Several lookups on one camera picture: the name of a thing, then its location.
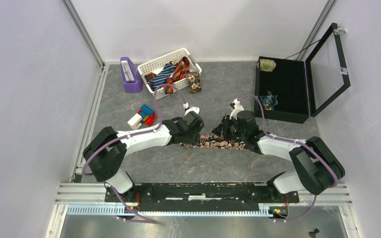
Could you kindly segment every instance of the blue lego brick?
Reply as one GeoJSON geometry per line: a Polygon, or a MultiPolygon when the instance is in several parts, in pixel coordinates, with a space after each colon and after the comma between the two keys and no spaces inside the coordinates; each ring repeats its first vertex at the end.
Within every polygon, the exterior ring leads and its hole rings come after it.
{"type": "Polygon", "coordinates": [[[146,112],[144,112],[144,110],[141,110],[141,112],[139,113],[139,115],[144,118],[146,116],[148,116],[148,114],[146,112]]]}
{"type": "Polygon", "coordinates": [[[154,113],[154,111],[149,107],[149,106],[147,106],[147,105],[142,105],[142,107],[141,107],[141,110],[143,111],[143,112],[145,112],[148,116],[150,116],[150,115],[152,115],[153,113],[154,113]]]}

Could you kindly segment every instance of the metal frame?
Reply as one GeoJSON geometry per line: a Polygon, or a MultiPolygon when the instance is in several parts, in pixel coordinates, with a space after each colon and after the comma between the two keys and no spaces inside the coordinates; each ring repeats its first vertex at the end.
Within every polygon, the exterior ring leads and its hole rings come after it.
{"type": "MultiPolygon", "coordinates": [[[[46,238],[59,238],[66,215],[122,215],[128,216],[121,203],[105,202],[106,188],[103,183],[61,183],[56,197],[52,217],[46,231],[46,238]]],[[[299,203],[290,203],[289,206],[308,206],[313,195],[308,191],[299,191],[299,203]]],[[[146,216],[250,216],[266,217],[270,206],[281,206],[279,203],[260,203],[259,212],[146,212],[146,216]]],[[[328,188],[317,196],[315,206],[338,206],[341,212],[344,228],[348,238],[359,238],[356,223],[353,218],[352,202],[345,184],[328,188]]]]}
{"type": "Polygon", "coordinates": [[[93,41],[91,40],[90,35],[87,32],[87,29],[85,29],[84,24],[81,21],[81,18],[78,15],[78,12],[76,11],[75,7],[72,4],[71,0],[62,0],[64,6],[66,7],[66,10],[68,11],[69,15],[71,16],[73,22],[75,23],[79,33],[81,34],[82,38],[84,39],[85,43],[87,44],[87,47],[90,49],[93,58],[96,60],[97,64],[103,68],[105,66],[104,61],[101,59],[100,54],[97,51],[96,46],[94,45],[93,41]]]}
{"type": "Polygon", "coordinates": [[[107,72],[109,70],[109,65],[104,66],[103,71],[100,73],[99,79],[96,84],[96,89],[93,93],[93,99],[90,104],[90,109],[88,113],[88,118],[85,124],[85,129],[82,134],[81,143],[76,153],[75,164],[72,168],[72,176],[70,181],[74,181],[77,175],[82,174],[82,167],[84,165],[84,160],[82,158],[82,152],[85,147],[91,142],[93,135],[94,125],[96,123],[98,109],[100,107],[101,97],[103,96],[104,84],[106,83],[107,72]]]}
{"type": "Polygon", "coordinates": [[[306,49],[302,50],[299,53],[296,60],[302,60],[303,59],[303,57],[305,56],[305,54],[307,52],[308,45],[310,45],[314,41],[316,35],[318,34],[319,30],[322,28],[323,23],[326,20],[326,17],[328,17],[328,15],[331,12],[331,9],[334,6],[334,4],[336,3],[336,1],[337,0],[328,0],[325,3],[325,6],[323,7],[322,12],[320,12],[320,15],[317,18],[315,24],[313,25],[313,28],[310,31],[308,38],[306,39],[304,45],[302,46],[302,49],[304,49],[304,48],[306,48],[306,49]]]}

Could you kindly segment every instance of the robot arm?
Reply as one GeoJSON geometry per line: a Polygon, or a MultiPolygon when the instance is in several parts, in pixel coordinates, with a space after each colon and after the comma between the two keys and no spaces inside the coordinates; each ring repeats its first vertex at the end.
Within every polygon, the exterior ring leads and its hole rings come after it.
{"type": "Polygon", "coordinates": [[[156,130],[158,124],[140,130],[117,132],[111,126],[106,127],[85,148],[83,156],[85,160],[89,160],[91,155],[107,142],[125,137],[110,145],[109,149],[102,150],[89,163],[98,182],[106,181],[119,193],[125,193],[133,187],[133,182],[121,169],[124,157],[154,146],[199,142],[199,132],[203,128],[203,120],[198,113],[199,108],[188,108],[183,118],[164,120],[158,130],[156,130]]]}
{"type": "Polygon", "coordinates": [[[320,161],[314,162],[311,152],[300,143],[311,147],[323,158],[337,179],[345,176],[343,166],[319,137],[292,140],[273,134],[267,135],[259,130],[253,112],[245,111],[237,99],[230,106],[233,109],[231,114],[224,116],[221,124],[212,132],[226,140],[243,139],[247,148],[255,153],[274,155],[291,161],[296,172],[279,174],[269,181],[279,193],[307,190],[319,195],[334,183],[328,169],[320,161]]]}

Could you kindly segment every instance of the white block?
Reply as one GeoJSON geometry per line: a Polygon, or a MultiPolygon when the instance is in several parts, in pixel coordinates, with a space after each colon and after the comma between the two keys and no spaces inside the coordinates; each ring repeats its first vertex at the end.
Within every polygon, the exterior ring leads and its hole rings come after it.
{"type": "Polygon", "coordinates": [[[127,122],[127,124],[129,127],[131,127],[132,130],[136,130],[142,126],[142,123],[140,123],[141,121],[142,117],[137,113],[127,122]]]}

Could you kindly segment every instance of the black display case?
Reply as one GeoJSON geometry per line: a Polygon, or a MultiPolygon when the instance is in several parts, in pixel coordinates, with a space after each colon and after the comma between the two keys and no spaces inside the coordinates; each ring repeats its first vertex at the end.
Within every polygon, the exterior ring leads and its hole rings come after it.
{"type": "MultiPolygon", "coordinates": [[[[304,123],[350,87],[341,33],[342,29],[332,23],[306,61],[259,57],[276,63],[273,72],[256,67],[255,95],[266,96],[268,91],[277,95],[278,104],[273,111],[264,110],[265,118],[304,123]]],[[[261,117],[256,101],[254,113],[261,117]]]]}

